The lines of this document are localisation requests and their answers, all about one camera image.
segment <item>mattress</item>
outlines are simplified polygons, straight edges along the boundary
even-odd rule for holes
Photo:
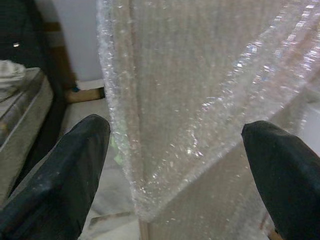
[[[8,197],[50,109],[53,91],[38,67],[21,91],[0,102],[0,205]]]

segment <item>white wall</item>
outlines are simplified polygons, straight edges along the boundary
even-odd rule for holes
[[[79,81],[102,78],[95,0],[35,0],[46,22],[59,22],[71,68]]]

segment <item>white cloth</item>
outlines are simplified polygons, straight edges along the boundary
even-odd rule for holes
[[[26,68],[10,60],[0,60],[0,102],[12,96],[23,85]]]

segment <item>bubble wrap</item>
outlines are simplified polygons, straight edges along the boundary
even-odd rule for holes
[[[319,20],[319,0],[97,0],[111,127],[149,239],[265,239],[240,133],[301,127]]]

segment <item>floor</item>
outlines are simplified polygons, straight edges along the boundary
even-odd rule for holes
[[[69,105],[61,135],[90,114],[109,120],[106,100]],[[117,150],[109,144],[99,187],[79,240],[139,240],[139,224],[134,214],[129,182],[122,167],[114,160],[117,154]]]

